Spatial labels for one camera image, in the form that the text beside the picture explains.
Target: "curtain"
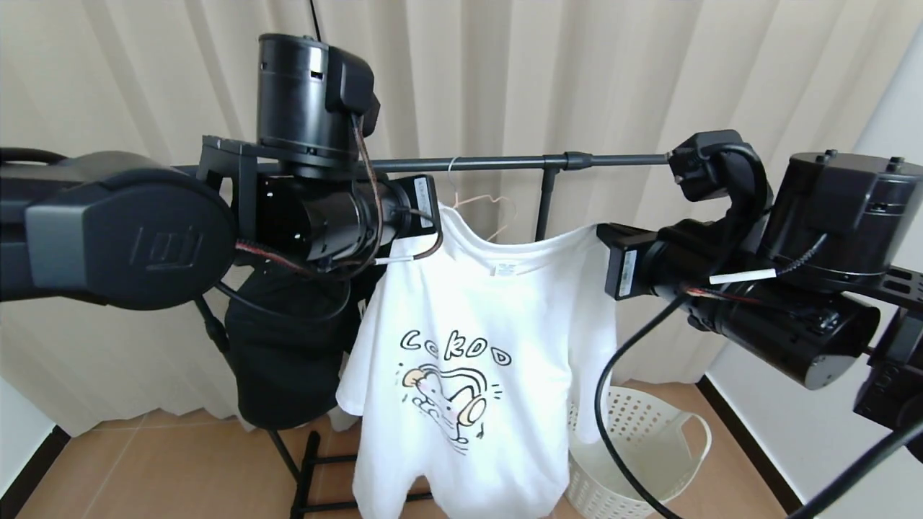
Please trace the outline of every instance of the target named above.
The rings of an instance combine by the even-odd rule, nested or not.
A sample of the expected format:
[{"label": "curtain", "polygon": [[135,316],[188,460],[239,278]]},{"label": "curtain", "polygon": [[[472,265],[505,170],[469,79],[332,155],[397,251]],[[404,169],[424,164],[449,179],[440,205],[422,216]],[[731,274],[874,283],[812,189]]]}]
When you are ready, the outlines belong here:
[{"label": "curtain", "polygon": [[[777,187],[788,155],[850,150],[923,19],[918,0],[318,0],[320,36],[362,56],[382,112],[375,158],[651,153],[732,127]],[[307,1],[0,3],[0,143],[198,161],[201,136],[255,137],[257,37],[317,36]],[[454,176],[466,218],[532,239],[540,174]],[[438,174],[439,196],[454,194]],[[548,234],[598,222],[713,219],[663,166],[559,176]],[[227,280],[239,285],[247,271]],[[226,301],[209,293],[217,315]],[[619,308],[622,338],[663,306]],[[154,408],[236,412],[234,380],[191,305],[130,312],[64,299],[5,303],[0,374],[68,433]],[[724,340],[683,316],[617,378],[695,381]]]}]

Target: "plastic basket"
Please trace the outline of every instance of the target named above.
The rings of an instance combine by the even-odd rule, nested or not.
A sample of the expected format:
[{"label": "plastic basket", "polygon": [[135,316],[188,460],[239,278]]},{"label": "plastic basket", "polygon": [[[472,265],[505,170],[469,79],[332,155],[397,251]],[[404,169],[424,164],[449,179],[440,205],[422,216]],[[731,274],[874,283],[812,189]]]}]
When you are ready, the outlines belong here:
[{"label": "plastic basket", "polygon": [[[609,438],[632,474],[660,502],[669,502],[692,482],[712,447],[705,419],[676,409],[645,392],[613,387],[607,397]],[[705,446],[693,456],[683,424],[697,418]],[[567,498],[587,519],[643,518],[653,513],[612,461],[602,441],[583,444],[573,434],[577,411],[570,409],[570,484]]]}]

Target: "baseboard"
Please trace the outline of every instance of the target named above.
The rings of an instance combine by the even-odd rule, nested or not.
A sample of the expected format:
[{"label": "baseboard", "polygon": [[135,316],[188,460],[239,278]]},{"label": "baseboard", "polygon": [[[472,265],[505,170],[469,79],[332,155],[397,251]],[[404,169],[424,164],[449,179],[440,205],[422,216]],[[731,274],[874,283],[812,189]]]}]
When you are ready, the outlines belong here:
[{"label": "baseboard", "polygon": [[701,380],[696,383],[696,387],[699,388],[705,400],[712,405],[714,412],[717,413],[721,421],[725,423],[727,429],[731,431],[731,435],[734,436],[740,448],[743,449],[744,453],[750,459],[750,462],[756,467],[763,481],[769,486],[769,490],[773,492],[775,498],[782,504],[785,513],[793,513],[798,508],[801,508],[803,503],[798,498],[798,495],[788,485],[788,482],[785,481],[785,478],[779,470],[775,468],[772,460],[766,455],[766,452],[756,439],[753,438],[747,426],[740,420],[740,417],[737,416],[734,409],[727,403],[724,396],[718,392],[714,384],[712,384],[712,381],[708,380],[708,376],[702,377]]},{"label": "baseboard", "polygon": [[0,498],[0,519],[15,519],[69,441],[70,436],[54,426]]}]

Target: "tile floor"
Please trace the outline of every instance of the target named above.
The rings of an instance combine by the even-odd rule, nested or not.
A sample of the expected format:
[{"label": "tile floor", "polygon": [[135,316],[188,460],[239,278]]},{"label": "tile floor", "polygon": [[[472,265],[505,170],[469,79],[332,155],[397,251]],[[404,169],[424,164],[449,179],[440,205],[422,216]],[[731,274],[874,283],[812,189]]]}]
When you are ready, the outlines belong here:
[{"label": "tile floor", "polygon": [[[712,451],[696,480],[670,506],[689,519],[777,519],[782,507],[699,391],[684,384],[631,384],[705,417]],[[701,429],[688,425],[690,447]],[[282,436],[296,459],[311,429],[322,435],[323,455],[355,453],[358,427],[331,433],[326,417]],[[316,469],[311,502],[352,498],[351,465]],[[418,482],[417,489],[426,487]],[[265,432],[245,432],[235,420],[203,411],[173,416],[155,411],[100,424],[71,440],[36,488],[18,519],[268,518],[286,519],[294,481]],[[356,511],[312,513],[306,519],[358,518]],[[409,503],[402,519],[445,515],[432,501]],[[580,516],[562,500],[556,519]]]}]

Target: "black garment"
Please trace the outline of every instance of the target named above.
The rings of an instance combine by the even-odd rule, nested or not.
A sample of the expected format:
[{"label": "black garment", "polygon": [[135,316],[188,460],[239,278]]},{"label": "black garment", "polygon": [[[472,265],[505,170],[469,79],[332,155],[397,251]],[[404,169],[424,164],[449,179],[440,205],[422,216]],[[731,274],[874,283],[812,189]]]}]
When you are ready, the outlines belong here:
[{"label": "black garment", "polygon": [[[384,271],[370,267],[352,279],[349,304],[331,320],[282,320],[231,300],[224,315],[230,343],[225,358],[237,380],[244,420],[259,428],[294,428],[336,406],[342,354],[352,351],[359,331],[359,304],[371,297]],[[309,280],[267,263],[238,293],[263,307],[310,318],[342,302],[344,283]]]}]

